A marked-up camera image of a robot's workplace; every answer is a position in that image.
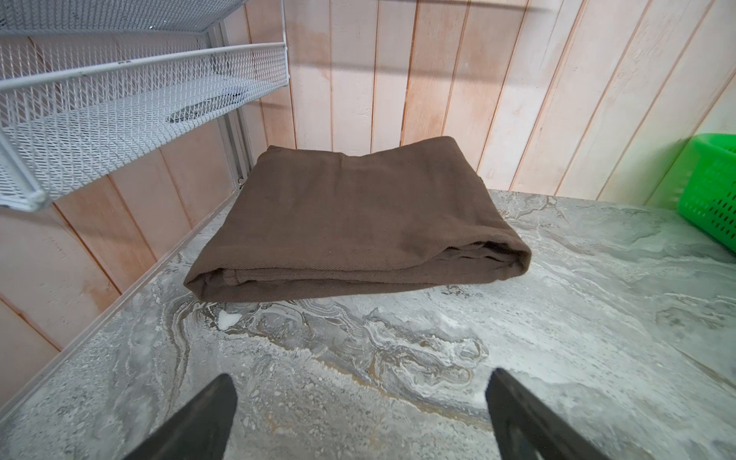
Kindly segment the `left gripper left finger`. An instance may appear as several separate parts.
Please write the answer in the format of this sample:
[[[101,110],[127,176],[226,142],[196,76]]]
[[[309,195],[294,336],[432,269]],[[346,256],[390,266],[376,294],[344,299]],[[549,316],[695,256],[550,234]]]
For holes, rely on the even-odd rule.
[[[233,379],[220,374],[125,459],[222,459],[237,403]]]

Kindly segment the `green plastic basket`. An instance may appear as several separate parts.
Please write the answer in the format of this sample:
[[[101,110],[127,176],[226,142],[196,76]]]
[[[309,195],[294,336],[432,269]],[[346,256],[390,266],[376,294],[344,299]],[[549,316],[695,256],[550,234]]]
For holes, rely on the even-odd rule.
[[[677,211],[730,250],[735,249],[735,136],[696,134],[676,143],[674,161],[648,199]]]

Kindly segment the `brown trousers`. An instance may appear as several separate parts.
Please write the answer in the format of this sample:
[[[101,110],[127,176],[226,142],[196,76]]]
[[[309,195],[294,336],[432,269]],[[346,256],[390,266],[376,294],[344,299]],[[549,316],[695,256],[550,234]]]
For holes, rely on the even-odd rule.
[[[184,285],[274,302],[488,284],[531,259],[448,136],[364,156],[272,146]]]

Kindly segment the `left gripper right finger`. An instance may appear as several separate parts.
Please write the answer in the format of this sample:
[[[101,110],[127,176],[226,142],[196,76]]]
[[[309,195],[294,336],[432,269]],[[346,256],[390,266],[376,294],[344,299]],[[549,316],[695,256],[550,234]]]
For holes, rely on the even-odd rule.
[[[502,368],[493,371],[485,390],[485,400],[503,459],[607,458]]]

